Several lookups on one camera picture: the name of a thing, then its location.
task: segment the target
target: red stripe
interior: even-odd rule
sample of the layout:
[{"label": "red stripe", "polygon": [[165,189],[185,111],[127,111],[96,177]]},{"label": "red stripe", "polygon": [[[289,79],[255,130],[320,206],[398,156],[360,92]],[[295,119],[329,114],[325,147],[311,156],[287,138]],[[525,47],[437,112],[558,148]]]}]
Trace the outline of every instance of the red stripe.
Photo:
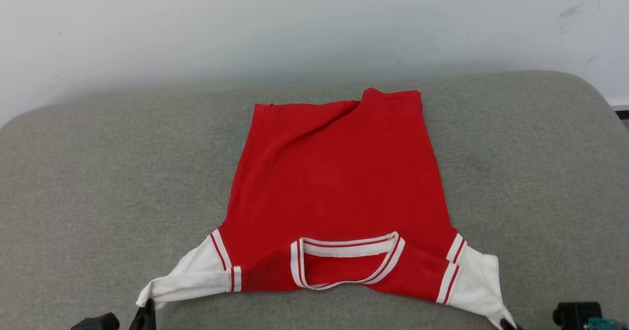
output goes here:
[{"label": "red stripe", "polygon": [[299,241],[297,241],[297,269],[299,270],[299,280],[306,286],[306,282],[304,281],[305,276],[301,274],[301,243]]},{"label": "red stripe", "polygon": [[234,267],[231,268],[231,292],[234,292]]},{"label": "red stripe", "polygon": [[389,260],[387,260],[387,262],[384,264],[384,267],[380,270],[380,272],[378,272],[374,276],[370,277],[368,280],[365,280],[364,282],[369,282],[369,281],[373,280],[374,278],[380,276],[380,274],[382,274],[384,272],[384,270],[387,268],[387,266],[391,262],[391,259],[393,259],[393,254],[395,254],[396,249],[398,249],[399,243],[400,243],[400,239],[398,238],[398,241],[396,241],[396,243],[395,243],[395,247],[393,247],[393,251],[391,251],[391,254],[387,255],[389,257]]},{"label": "red stripe", "polygon": [[461,241],[461,245],[458,246],[457,254],[454,256],[454,261],[452,261],[452,263],[457,263],[458,255],[461,253],[461,250],[463,250],[463,245],[464,244],[465,244],[465,240],[462,240]]},{"label": "red stripe", "polygon": [[218,245],[216,244],[216,240],[214,240],[214,235],[210,234],[209,236],[212,238],[212,243],[214,243],[214,249],[216,249],[216,253],[218,254],[218,256],[221,259],[221,262],[223,263],[223,270],[227,271],[227,267],[225,266],[225,260],[223,260],[223,256],[221,255],[220,250],[218,250]]},{"label": "red stripe", "polygon": [[448,286],[448,292],[445,294],[445,299],[443,300],[443,304],[448,303],[448,298],[450,297],[450,290],[452,290],[452,285],[454,284],[454,279],[457,277],[457,274],[458,274],[458,266],[457,266],[457,269],[454,270],[454,275],[452,276],[452,280],[450,280],[450,285]]},{"label": "red stripe", "polygon": [[382,243],[383,241],[387,241],[387,240],[363,242],[363,243],[350,243],[350,244],[344,244],[344,245],[323,245],[323,244],[313,243],[309,241],[304,241],[304,244],[314,245],[315,247],[323,247],[323,248],[345,248],[345,247],[359,247],[361,245],[377,244],[377,243]]}]

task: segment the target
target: gray fabric surface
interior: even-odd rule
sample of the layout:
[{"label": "gray fabric surface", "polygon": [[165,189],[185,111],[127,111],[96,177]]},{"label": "gray fabric surface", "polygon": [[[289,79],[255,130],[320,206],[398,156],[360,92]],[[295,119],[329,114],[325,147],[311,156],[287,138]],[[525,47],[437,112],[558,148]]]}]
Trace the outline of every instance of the gray fabric surface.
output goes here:
[{"label": "gray fabric surface", "polygon": [[[69,329],[114,312],[225,217],[256,102],[418,89],[454,227],[499,256],[527,330],[559,301],[629,320],[629,135],[586,82],[526,71],[106,99],[25,113],[0,130],[0,327]],[[161,330],[490,329],[485,319],[342,285],[173,303]]]}]

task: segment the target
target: white sleeve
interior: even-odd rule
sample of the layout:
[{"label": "white sleeve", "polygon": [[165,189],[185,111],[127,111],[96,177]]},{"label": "white sleeve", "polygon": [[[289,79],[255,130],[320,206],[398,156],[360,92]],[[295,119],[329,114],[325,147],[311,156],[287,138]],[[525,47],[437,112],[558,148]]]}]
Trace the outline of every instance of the white sleeve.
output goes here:
[{"label": "white sleeve", "polygon": [[181,258],[168,276],[159,277],[146,285],[136,302],[143,307],[151,298],[155,308],[166,303],[229,292],[232,270],[223,270],[223,263],[210,238]]},{"label": "white sleeve", "polygon": [[500,293],[498,258],[465,246],[458,265],[447,305],[486,316],[500,330],[501,319],[506,319],[515,327]]}]

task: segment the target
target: teal object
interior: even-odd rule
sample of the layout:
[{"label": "teal object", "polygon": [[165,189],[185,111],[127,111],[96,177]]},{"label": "teal object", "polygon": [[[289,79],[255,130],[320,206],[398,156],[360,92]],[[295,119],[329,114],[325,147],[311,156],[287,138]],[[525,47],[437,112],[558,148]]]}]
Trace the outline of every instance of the teal object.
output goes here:
[{"label": "teal object", "polygon": [[585,330],[627,330],[627,324],[611,319],[591,317]]}]

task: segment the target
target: white wall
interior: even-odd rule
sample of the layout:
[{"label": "white wall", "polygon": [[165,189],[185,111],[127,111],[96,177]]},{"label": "white wall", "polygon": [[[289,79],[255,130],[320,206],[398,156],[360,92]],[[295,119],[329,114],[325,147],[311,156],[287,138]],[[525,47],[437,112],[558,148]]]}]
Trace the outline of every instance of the white wall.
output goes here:
[{"label": "white wall", "polygon": [[0,0],[0,125],[90,95],[501,70],[629,109],[629,0]]}]

